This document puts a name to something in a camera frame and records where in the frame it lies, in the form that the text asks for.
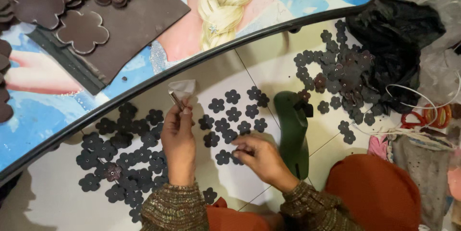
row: sleeve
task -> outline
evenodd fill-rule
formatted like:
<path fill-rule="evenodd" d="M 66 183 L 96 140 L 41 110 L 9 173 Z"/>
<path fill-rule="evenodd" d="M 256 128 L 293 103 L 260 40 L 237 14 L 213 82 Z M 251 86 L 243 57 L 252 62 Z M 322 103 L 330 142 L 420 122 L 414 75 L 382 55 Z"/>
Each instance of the sleeve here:
<path fill-rule="evenodd" d="M 205 200 L 193 186 L 165 184 L 142 204 L 141 231 L 209 230 Z"/>
<path fill-rule="evenodd" d="M 283 194 L 282 213 L 295 218 L 300 230 L 362 231 L 354 222 L 341 199 L 301 181 L 290 193 Z"/>

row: cloth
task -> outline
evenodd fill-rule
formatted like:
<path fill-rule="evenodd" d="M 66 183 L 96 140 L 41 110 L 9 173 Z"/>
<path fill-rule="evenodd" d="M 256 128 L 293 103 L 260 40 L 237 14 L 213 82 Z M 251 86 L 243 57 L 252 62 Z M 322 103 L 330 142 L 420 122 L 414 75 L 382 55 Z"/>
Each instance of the cloth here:
<path fill-rule="evenodd" d="M 341 198 L 367 231 L 418 230 L 418 187 L 405 170 L 377 156 L 353 154 L 337 162 L 325 191 Z"/>

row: blonde braid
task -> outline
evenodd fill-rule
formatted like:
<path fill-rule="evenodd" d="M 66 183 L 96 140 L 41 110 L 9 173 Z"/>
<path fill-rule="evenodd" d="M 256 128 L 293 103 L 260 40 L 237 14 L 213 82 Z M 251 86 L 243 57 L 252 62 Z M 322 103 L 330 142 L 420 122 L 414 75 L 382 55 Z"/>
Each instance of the blonde braid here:
<path fill-rule="evenodd" d="M 243 6 L 251 0 L 199 0 L 199 14 L 203 19 L 200 46 L 209 50 L 235 39 L 243 17 Z"/>

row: black plastic bag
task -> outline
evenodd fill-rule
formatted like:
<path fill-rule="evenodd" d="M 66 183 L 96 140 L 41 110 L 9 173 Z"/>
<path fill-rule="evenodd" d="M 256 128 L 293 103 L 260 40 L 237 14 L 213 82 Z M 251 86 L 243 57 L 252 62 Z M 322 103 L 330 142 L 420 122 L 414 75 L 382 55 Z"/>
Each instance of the black plastic bag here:
<path fill-rule="evenodd" d="M 419 87 L 420 50 L 445 34 L 445 27 L 434 9 L 404 0 L 376 0 L 357 16 L 346 18 L 348 31 L 376 59 L 368 82 L 381 93 L 383 104 L 399 113 L 416 105 L 419 95 L 400 87 Z"/>

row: human hand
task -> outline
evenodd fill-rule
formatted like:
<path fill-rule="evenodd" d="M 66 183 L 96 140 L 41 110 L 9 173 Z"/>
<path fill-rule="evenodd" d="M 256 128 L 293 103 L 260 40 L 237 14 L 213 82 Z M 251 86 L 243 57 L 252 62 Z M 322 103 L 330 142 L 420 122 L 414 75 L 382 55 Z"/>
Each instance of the human hand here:
<path fill-rule="evenodd" d="M 174 105 L 166 114 L 160 138 L 168 162 L 170 184 L 191 186 L 194 184 L 196 145 L 192 134 L 192 106 L 186 99 L 183 103 L 187 106 L 183 112 Z"/>
<path fill-rule="evenodd" d="M 298 184 L 296 178 L 285 165 L 277 148 L 257 135 L 241 136 L 232 142 L 237 148 L 233 155 L 249 166 L 265 183 L 287 193 Z"/>

